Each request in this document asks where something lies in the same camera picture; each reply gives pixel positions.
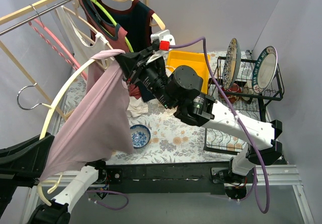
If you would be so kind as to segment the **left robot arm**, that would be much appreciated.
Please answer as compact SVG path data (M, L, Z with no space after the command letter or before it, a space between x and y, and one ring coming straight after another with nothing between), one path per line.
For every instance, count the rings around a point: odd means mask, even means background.
M38 135L14 146L1 149L1 213L18 187L33 187L45 169L54 136ZM71 211L87 189L107 178L102 160L88 162L79 174L49 204L41 204L31 214L29 223L69 223Z

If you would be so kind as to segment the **pink tank top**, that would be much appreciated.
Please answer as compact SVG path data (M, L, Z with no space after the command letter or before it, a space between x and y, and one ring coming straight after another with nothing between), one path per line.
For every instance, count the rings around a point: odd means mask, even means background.
M123 71L114 60L55 136L39 180L79 171L86 163L109 159L113 151L132 154L129 102Z

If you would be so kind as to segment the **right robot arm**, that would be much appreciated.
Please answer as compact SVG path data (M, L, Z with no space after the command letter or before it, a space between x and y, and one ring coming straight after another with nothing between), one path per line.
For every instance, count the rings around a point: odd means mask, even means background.
M261 122L237 113L212 96L201 92L203 79L189 66L166 75L165 61L154 48L116 56L126 80L142 83L174 116L191 126L220 130L248 143L229 161L229 167L214 174L222 183L242 182L256 166L269 166L282 156L280 121Z

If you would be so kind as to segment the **pink plastic hanger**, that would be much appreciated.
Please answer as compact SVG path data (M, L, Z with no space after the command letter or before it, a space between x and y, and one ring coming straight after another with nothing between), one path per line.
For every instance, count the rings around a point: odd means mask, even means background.
M28 25L74 70L78 70L88 59L79 61L80 58L72 54L65 45L43 24L39 13L33 5L30 5L33 11L36 12L37 17L28 22ZM32 23L36 23L46 34L49 39Z

